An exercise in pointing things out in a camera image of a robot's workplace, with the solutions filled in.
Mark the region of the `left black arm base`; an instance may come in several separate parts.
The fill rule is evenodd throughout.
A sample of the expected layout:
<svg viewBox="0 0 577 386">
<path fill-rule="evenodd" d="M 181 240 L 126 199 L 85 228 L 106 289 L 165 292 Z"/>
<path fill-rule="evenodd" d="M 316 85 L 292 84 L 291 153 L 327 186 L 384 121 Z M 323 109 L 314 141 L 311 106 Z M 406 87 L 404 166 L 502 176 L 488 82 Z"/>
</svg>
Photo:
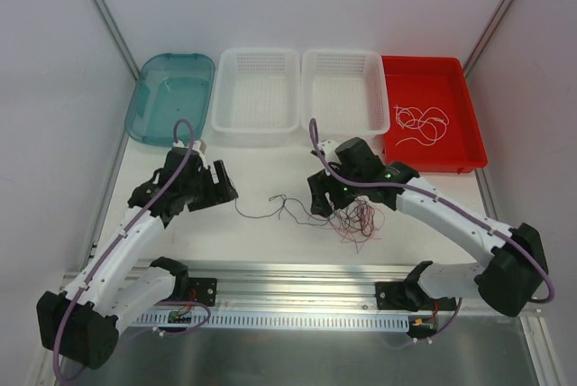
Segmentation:
<svg viewBox="0 0 577 386">
<path fill-rule="evenodd" d="M 188 273 L 188 267 L 176 260 L 167 257 L 159 257 L 150 263 L 151 267 L 166 270 L 175 278 L 173 290 L 167 301 L 195 301 L 207 307 L 215 305 L 217 294 L 216 278 L 192 277 Z"/>
</svg>

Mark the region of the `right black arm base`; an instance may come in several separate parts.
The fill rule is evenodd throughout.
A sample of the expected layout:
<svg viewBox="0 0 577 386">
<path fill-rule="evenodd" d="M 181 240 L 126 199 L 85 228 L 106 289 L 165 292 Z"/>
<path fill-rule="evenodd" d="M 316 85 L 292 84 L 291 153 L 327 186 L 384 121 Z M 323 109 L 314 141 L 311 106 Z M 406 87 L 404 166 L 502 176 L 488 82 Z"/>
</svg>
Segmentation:
<svg viewBox="0 0 577 386">
<path fill-rule="evenodd" d="M 455 298 L 431 298 L 418 286 L 418 279 L 432 261 L 419 263 L 404 280 L 377 281 L 374 283 L 378 310 L 454 311 Z"/>
</svg>

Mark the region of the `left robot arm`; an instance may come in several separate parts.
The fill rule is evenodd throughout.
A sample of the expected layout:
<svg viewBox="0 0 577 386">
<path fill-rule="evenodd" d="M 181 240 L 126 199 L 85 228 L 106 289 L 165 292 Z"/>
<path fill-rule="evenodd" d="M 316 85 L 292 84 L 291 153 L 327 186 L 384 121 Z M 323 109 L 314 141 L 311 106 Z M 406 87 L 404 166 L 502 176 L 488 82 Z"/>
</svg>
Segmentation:
<svg viewBox="0 0 577 386">
<path fill-rule="evenodd" d="M 96 370 L 113 354 L 120 335 L 158 302 L 190 294 L 188 267 L 160 257 L 133 284 L 122 284 L 142 251 L 183 211 L 197 212 L 236 200 L 224 162 L 172 148 L 162 167 L 133 190 L 121 222 L 103 250 L 58 293 L 36 305 L 41 343 L 58 357 Z"/>
</svg>

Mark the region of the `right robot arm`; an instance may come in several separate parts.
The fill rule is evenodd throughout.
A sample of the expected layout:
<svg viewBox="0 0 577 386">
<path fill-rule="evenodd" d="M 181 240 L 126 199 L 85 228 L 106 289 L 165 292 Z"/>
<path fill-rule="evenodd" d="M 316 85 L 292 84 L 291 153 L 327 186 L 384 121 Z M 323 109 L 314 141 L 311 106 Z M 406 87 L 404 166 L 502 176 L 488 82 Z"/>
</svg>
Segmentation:
<svg viewBox="0 0 577 386">
<path fill-rule="evenodd" d="M 385 164 L 361 138 L 341 144 L 313 142 L 322 169 L 307 180 L 313 215 L 329 217 L 360 197 L 435 229 L 473 259 L 471 263 L 420 262 L 386 293 L 399 309 L 418 311 L 437 299 L 480 299 L 501 315 L 517 316 L 550 287 L 540 234 L 531 225 L 503 224 L 473 213 L 442 194 L 400 161 Z"/>
</svg>

